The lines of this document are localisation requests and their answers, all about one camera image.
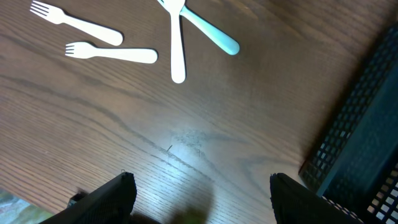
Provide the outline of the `white fork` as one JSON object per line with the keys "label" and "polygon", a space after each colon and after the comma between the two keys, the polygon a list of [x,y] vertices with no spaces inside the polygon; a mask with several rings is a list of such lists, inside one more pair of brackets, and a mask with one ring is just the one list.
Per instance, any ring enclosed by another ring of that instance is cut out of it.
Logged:
{"label": "white fork", "polygon": [[70,25],[114,46],[119,46],[123,42],[123,35],[119,31],[68,16],[59,7],[39,1],[32,1],[30,5],[30,12],[56,25]]}
{"label": "white fork", "polygon": [[97,48],[88,42],[72,42],[65,46],[65,55],[73,58],[88,59],[93,57],[106,57],[126,60],[137,63],[155,63],[158,54],[153,49],[132,48]]}

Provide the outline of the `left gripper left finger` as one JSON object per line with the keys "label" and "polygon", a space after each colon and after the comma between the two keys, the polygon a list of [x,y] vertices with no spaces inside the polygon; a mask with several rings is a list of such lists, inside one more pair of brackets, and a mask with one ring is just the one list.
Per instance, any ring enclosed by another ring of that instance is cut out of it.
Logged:
{"label": "left gripper left finger", "polygon": [[122,172],[89,194],[77,193],[66,209],[40,224],[129,223],[136,195],[134,174]]}

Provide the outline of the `black perforated plastic basket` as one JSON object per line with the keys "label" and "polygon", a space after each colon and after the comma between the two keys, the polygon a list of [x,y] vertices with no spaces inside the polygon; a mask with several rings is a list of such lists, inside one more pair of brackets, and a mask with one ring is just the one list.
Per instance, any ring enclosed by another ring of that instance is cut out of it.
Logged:
{"label": "black perforated plastic basket", "polygon": [[361,223],[397,223],[397,24],[377,39],[299,175]]}

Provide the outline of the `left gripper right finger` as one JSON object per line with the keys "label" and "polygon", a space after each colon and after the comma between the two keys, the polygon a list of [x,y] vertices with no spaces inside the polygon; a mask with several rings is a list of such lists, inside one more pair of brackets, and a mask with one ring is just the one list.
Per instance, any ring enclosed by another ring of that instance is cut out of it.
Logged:
{"label": "left gripper right finger", "polygon": [[284,173],[270,176],[270,190],[277,224],[361,223]]}

